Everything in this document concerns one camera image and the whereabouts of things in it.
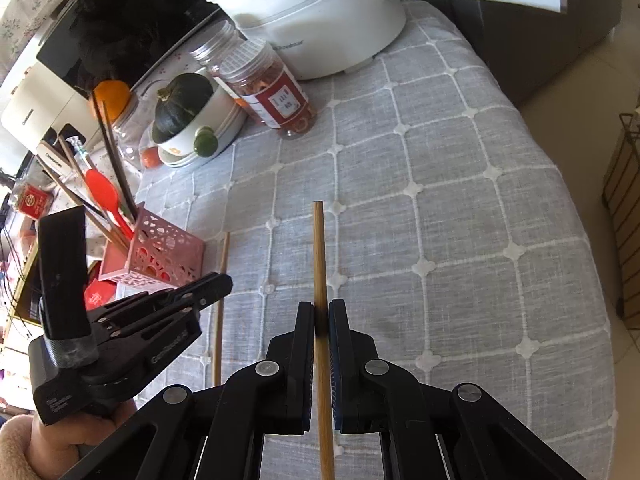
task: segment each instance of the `red silicone spatula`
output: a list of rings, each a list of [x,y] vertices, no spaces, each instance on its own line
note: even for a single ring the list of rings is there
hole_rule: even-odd
[[[113,214],[116,223],[120,226],[124,235],[129,240],[133,239],[133,231],[118,211],[120,198],[118,197],[118,190],[115,186],[98,170],[88,170],[85,179],[89,190],[91,190],[91,194],[94,196],[94,200],[101,208]]]

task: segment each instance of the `floral curtain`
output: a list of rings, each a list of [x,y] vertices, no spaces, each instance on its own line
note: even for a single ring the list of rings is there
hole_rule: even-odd
[[[11,0],[0,17],[0,84],[60,2],[62,0]]]

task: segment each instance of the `orange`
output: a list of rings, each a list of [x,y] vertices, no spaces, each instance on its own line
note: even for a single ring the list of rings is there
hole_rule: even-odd
[[[160,160],[160,156],[158,155],[157,146],[142,150],[140,152],[140,160],[145,168],[157,168],[162,164],[162,160]]]
[[[94,93],[100,110],[102,110],[102,102],[105,103],[110,123],[113,123],[124,111],[131,97],[129,85],[124,81],[118,80],[106,80],[98,83]],[[91,109],[91,114],[95,117],[91,96],[89,97],[89,108]]]

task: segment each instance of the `dark cabinet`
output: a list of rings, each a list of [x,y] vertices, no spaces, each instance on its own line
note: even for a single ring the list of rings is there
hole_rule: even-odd
[[[430,0],[469,40],[507,97],[526,99],[618,24],[621,0],[568,0],[568,12]]]

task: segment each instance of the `pink utensil holder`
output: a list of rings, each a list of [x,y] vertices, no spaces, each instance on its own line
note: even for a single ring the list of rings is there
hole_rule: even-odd
[[[204,242],[138,207],[134,237],[127,256],[109,241],[99,280],[112,280],[148,292],[177,288],[202,275]]]

